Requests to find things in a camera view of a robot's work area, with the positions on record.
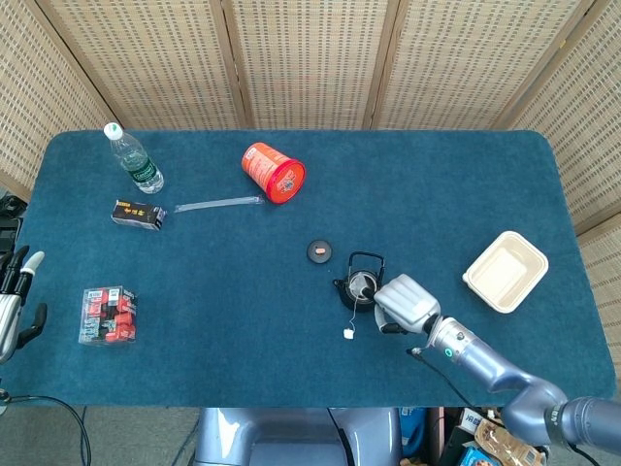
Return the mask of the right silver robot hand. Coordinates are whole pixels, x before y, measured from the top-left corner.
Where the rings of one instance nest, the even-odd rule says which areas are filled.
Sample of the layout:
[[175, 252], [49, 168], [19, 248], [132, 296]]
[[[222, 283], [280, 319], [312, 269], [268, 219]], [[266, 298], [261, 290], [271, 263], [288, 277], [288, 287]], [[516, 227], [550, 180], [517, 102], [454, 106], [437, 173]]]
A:
[[441, 313], [439, 301], [411, 277], [401, 274], [375, 295], [374, 316], [384, 334], [430, 334]]

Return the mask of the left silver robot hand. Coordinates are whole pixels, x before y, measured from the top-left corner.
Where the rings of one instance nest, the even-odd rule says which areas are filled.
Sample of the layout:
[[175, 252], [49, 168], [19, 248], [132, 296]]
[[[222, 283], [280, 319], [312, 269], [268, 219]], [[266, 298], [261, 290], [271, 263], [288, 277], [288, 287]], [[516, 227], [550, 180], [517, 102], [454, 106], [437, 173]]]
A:
[[41, 250], [24, 260], [30, 247], [10, 250], [1, 257], [1, 363], [5, 364], [32, 340], [41, 335], [47, 322], [48, 306], [40, 303], [32, 323], [24, 330], [19, 329], [36, 271], [45, 258]]

